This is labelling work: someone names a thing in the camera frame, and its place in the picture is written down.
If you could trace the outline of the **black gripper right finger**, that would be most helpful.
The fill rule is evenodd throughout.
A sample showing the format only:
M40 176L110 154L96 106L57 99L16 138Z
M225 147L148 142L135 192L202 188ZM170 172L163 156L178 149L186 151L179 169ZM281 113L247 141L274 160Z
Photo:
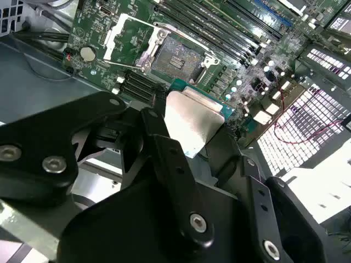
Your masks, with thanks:
M216 186L238 198L261 262L328 262L326 233L281 179L262 179L227 127L206 144Z

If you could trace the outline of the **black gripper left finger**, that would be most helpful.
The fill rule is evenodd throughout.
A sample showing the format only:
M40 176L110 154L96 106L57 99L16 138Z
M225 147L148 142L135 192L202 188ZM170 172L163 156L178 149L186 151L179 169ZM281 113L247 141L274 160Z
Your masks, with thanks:
M135 110L113 94L98 92L2 126L1 197L60 205L78 176L78 165L116 148L122 152L125 189L156 180L180 237L190 250L208 249L214 227L180 143L169 136L165 109L163 95Z

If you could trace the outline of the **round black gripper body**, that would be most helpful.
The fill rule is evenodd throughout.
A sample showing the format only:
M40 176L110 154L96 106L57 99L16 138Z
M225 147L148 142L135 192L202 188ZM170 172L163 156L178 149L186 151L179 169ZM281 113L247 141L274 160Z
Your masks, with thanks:
M78 214L63 231L57 262L260 262L239 201L197 185L214 223L207 250L190 250L165 193L146 179Z

